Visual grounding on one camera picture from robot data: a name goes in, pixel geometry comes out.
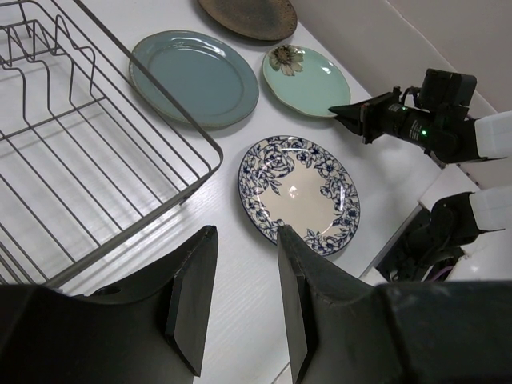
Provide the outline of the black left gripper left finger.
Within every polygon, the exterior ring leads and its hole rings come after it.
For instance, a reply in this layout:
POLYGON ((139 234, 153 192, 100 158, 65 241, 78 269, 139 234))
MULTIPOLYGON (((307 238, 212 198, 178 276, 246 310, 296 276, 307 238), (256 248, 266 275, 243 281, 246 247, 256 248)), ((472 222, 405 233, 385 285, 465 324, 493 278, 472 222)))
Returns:
POLYGON ((218 231, 88 296, 60 298, 51 377, 197 377, 202 370, 218 231))

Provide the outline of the mint green flower plate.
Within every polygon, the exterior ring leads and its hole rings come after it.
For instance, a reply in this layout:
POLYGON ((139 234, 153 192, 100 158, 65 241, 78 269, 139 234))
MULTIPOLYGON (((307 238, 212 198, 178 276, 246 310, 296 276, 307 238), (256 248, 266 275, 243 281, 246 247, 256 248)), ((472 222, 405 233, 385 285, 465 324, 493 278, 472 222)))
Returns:
POLYGON ((335 64, 310 48, 281 45, 268 51, 262 75, 272 94, 294 111, 332 118, 334 106, 351 104, 349 84, 335 64))

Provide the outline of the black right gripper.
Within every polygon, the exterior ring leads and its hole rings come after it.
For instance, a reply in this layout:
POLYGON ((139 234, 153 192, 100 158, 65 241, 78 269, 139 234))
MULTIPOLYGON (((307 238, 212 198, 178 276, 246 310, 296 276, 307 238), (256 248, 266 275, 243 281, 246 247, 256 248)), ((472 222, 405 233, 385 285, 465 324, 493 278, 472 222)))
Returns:
POLYGON ((387 134, 424 150, 458 150, 455 134, 434 124, 434 115, 404 106, 399 96, 387 92, 355 104, 332 106, 329 112, 351 133, 363 137, 365 144, 387 134))

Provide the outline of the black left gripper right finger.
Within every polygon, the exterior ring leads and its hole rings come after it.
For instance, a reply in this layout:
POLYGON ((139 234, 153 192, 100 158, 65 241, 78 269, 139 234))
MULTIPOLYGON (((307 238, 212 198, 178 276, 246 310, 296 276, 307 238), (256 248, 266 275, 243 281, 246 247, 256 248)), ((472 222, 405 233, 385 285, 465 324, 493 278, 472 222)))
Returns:
POLYGON ((372 286, 278 230, 278 265, 292 380, 382 383, 382 307, 372 286))

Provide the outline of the blue floral white plate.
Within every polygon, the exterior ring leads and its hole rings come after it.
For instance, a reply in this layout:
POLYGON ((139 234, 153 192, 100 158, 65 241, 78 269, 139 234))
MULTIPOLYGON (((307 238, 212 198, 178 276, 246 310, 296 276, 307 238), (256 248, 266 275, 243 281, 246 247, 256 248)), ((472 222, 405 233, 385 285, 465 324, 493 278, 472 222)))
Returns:
POLYGON ((358 229, 361 202, 354 181, 335 156, 305 138, 280 135, 253 144, 237 184, 248 218, 271 242, 288 225, 326 257, 347 246, 358 229))

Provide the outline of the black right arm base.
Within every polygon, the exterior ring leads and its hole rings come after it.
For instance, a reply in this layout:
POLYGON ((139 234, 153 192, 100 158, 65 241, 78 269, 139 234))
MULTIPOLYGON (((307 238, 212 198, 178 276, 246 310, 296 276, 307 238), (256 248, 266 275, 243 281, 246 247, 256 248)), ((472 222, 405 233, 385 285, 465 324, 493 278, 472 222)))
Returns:
POLYGON ((511 228, 511 187, 462 192, 423 208, 377 266, 388 282, 419 282, 464 255, 478 236, 511 228))

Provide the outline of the grey-blue round plate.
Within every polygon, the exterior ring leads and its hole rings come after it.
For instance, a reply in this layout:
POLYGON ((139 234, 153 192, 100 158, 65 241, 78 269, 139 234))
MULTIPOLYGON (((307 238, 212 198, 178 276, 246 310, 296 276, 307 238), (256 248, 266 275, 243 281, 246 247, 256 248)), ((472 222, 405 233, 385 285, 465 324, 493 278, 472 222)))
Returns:
POLYGON ((138 42, 132 55, 202 127, 233 125, 258 104, 258 80, 247 61, 206 34, 159 32, 138 42))

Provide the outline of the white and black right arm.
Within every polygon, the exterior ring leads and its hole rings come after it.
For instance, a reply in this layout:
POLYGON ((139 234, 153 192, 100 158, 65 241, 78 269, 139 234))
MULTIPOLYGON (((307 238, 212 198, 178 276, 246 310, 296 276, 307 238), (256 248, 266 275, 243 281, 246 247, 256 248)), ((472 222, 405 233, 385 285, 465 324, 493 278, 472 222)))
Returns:
POLYGON ((471 118, 468 111, 476 85, 473 75, 428 69, 420 87, 396 86, 329 111, 365 144, 387 134, 419 146, 445 164, 508 158, 511 112, 471 118))

